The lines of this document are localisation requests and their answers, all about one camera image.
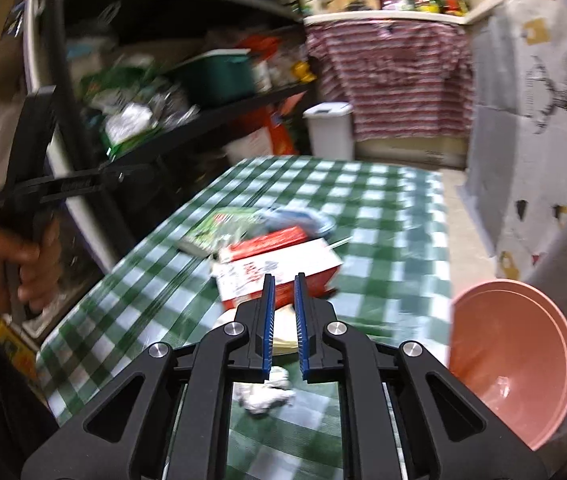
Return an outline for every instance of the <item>white trash bin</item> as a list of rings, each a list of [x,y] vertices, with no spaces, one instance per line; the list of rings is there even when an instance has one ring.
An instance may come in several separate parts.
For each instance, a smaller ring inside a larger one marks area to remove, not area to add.
[[[331,160],[354,160],[352,113],[353,107],[348,103],[322,103],[303,113],[313,155]]]

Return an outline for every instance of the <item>checkered tablecloth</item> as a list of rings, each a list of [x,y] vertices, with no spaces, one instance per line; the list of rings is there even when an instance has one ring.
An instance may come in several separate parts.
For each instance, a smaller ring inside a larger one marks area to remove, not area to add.
[[[412,168],[308,157],[245,160],[199,193],[126,256],[51,333],[39,379],[60,423],[145,347],[199,341],[222,314],[209,264],[175,242],[221,206],[310,206],[337,220],[343,266],[331,300],[339,319],[397,345],[417,339],[447,360],[451,322],[443,186]],[[294,402],[253,418],[233,405],[227,479],[342,478],[334,384],[305,384],[296,355],[275,358]]]

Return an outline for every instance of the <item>beige tile floor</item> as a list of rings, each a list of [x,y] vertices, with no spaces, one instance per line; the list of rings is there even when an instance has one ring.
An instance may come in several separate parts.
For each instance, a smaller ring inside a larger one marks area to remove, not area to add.
[[[457,193],[466,181],[463,171],[439,170],[448,207],[448,230],[453,294],[495,277],[495,263],[487,255],[473,221]]]

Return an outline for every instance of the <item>human hand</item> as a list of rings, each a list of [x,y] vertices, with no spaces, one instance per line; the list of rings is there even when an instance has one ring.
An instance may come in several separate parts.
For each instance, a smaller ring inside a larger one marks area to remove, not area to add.
[[[58,293],[57,281],[62,275],[61,252],[57,220],[44,231],[41,246],[0,228],[0,314],[10,311],[4,262],[20,265],[19,301],[29,304],[33,312],[41,312]]]

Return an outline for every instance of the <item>red and white box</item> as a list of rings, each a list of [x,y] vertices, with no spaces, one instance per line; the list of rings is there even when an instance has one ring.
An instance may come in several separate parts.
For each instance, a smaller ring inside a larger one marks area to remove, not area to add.
[[[342,261],[326,240],[319,238],[285,249],[257,254],[227,264],[212,264],[212,275],[217,280],[219,295],[226,310],[244,301],[261,297],[264,276],[275,277],[275,307],[292,303],[294,279],[303,272],[308,292],[321,296],[327,282],[335,275]]]

